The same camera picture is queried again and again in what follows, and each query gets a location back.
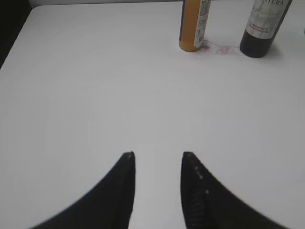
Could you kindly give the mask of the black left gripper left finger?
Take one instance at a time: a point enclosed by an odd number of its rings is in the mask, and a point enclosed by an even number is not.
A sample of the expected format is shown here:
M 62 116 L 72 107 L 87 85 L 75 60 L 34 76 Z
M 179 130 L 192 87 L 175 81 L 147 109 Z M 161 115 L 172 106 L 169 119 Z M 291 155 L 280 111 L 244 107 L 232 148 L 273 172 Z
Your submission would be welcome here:
M 74 204 L 37 229 L 126 229 L 135 196 L 135 154 L 123 153 L 105 177 Z

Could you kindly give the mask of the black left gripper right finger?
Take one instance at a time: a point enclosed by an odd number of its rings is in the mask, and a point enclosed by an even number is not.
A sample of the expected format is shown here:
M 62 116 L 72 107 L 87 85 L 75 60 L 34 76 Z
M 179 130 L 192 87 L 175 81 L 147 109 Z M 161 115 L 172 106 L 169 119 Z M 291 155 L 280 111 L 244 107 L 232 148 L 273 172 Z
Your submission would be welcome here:
M 282 229 L 245 204 L 193 152 L 182 158 L 182 210 L 188 229 Z

